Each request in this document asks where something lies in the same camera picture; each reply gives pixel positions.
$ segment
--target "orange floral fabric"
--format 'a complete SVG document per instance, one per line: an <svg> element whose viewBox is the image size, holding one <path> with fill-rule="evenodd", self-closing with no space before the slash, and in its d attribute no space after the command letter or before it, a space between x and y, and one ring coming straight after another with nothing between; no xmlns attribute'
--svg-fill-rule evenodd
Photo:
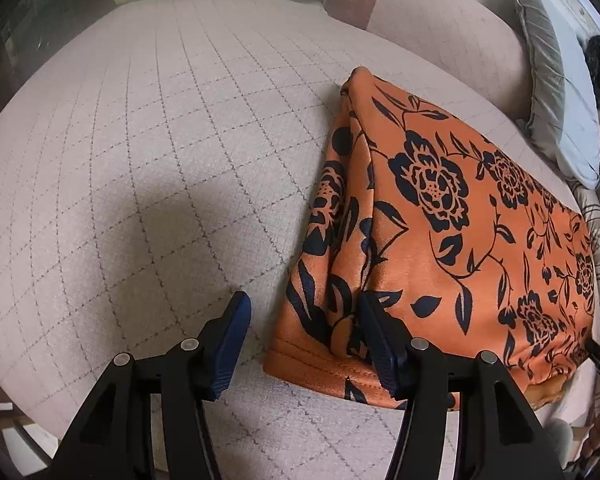
<svg viewBox="0 0 600 480"><path fill-rule="evenodd" d="M357 323L361 290L445 352L496 352L528 399L586 358L595 291L582 216L480 133L365 68L342 88L265 371L395 407Z"/></svg>

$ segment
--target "silver screw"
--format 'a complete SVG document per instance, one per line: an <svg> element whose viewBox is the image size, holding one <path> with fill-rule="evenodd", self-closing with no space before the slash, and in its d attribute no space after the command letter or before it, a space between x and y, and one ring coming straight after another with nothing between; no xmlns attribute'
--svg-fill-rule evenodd
<svg viewBox="0 0 600 480"><path fill-rule="evenodd" d="M488 365L493 365L498 362L498 356L494 354L491 350L483 350L480 352L480 359L482 359Z"/></svg>
<svg viewBox="0 0 600 480"><path fill-rule="evenodd" d="M195 350L196 348L198 348L199 344L200 343L196 338L190 337L188 339L185 339L182 343L180 343L180 348L188 352L190 350Z"/></svg>
<svg viewBox="0 0 600 480"><path fill-rule="evenodd" d="M116 366L124 366L129 361L131 361L131 357L125 352L122 352L122 354L118 354L113 358L113 364L115 364Z"/></svg>
<svg viewBox="0 0 600 480"><path fill-rule="evenodd" d="M411 340L411 346L416 350L426 350L427 348L429 348L429 341L427 341L423 337L414 337Z"/></svg>

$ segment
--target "yellow-orange cloth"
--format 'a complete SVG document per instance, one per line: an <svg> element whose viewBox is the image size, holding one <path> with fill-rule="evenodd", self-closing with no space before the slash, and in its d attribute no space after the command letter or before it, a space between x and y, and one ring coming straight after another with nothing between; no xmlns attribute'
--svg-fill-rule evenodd
<svg viewBox="0 0 600 480"><path fill-rule="evenodd" d="M265 371L395 407L357 323L361 290L442 351L496 352L537 406L586 358L589 232L480 133L357 68Z"/></svg>

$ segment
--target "gray pillow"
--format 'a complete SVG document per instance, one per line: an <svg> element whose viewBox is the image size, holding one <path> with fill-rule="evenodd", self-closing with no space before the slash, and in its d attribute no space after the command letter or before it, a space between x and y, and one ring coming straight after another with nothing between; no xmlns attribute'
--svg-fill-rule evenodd
<svg viewBox="0 0 600 480"><path fill-rule="evenodd" d="M533 96L526 130L566 178L600 182L600 126L584 53L549 0L512 0L526 37Z"/></svg>

